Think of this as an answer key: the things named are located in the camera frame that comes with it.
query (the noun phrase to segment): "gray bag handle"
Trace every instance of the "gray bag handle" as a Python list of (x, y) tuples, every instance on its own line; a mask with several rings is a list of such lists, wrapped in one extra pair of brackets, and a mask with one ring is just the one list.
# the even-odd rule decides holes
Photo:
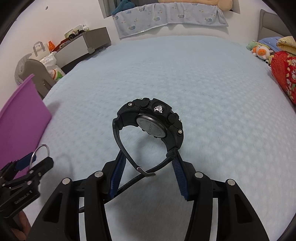
[(42, 48), (43, 52), (45, 52), (45, 47), (44, 47), (44, 45), (43, 45), (43, 43), (42, 43), (41, 41), (39, 41), (39, 42), (37, 42), (37, 43), (34, 44), (34, 46), (33, 46), (33, 50), (34, 50), (34, 53), (35, 53), (35, 55), (36, 55), (36, 57), (37, 57), (38, 54), (37, 54), (36, 47), (35, 47), (36, 44), (40, 44), (40, 45), (41, 45), (41, 48)]

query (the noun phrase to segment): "green plush toy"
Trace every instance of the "green plush toy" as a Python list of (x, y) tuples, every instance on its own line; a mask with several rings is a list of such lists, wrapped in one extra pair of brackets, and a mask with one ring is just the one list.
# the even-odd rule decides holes
[(252, 50), (255, 46), (257, 46), (258, 45), (258, 42), (255, 42), (254, 40), (252, 40), (248, 45), (247, 45), (247, 49), (248, 50)]

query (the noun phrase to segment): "human hand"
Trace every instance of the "human hand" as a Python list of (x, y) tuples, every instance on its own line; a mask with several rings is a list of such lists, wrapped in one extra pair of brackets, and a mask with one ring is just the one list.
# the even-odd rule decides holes
[(18, 214), (18, 217), (20, 220), (20, 224), (21, 224), (20, 228), (22, 229), (22, 231), (13, 229), (13, 228), (11, 228), (11, 230), (20, 241), (25, 241), (30, 232), (31, 225), (24, 211), (20, 211)]

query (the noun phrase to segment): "mattress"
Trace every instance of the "mattress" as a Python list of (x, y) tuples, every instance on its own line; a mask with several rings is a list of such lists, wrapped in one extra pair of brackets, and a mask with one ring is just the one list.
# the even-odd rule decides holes
[[(50, 147), (54, 167), (41, 180), (41, 197), (25, 209), (30, 222), (63, 178), (87, 178), (116, 158), (112, 120), (123, 104), (143, 97), (172, 106), (183, 123), (183, 160), (213, 180), (234, 179), (276, 241), (296, 212), (295, 111), (263, 61), (245, 46), (206, 36), (110, 46), (50, 90), (44, 103), (53, 117), (40, 143)], [(162, 141), (140, 128), (125, 127), (120, 136), (144, 170), (165, 159)], [(45, 156), (41, 149), (38, 158)], [(137, 174), (127, 163), (121, 185)], [(105, 207), (113, 240), (180, 241), (192, 205), (169, 164)], [(213, 211), (211, 240), (216, 200)], [(83, 214), (80, 232), (84, 241)]]

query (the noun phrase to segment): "orange bottle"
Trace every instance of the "orange bottle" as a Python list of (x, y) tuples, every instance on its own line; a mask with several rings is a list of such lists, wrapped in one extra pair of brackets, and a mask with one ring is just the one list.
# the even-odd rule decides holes
[(48, 42), (48, 48), (49, 48), (50, 52), (52, 52), (55, 49), (55, 45), (52, 43), (52, 41)]

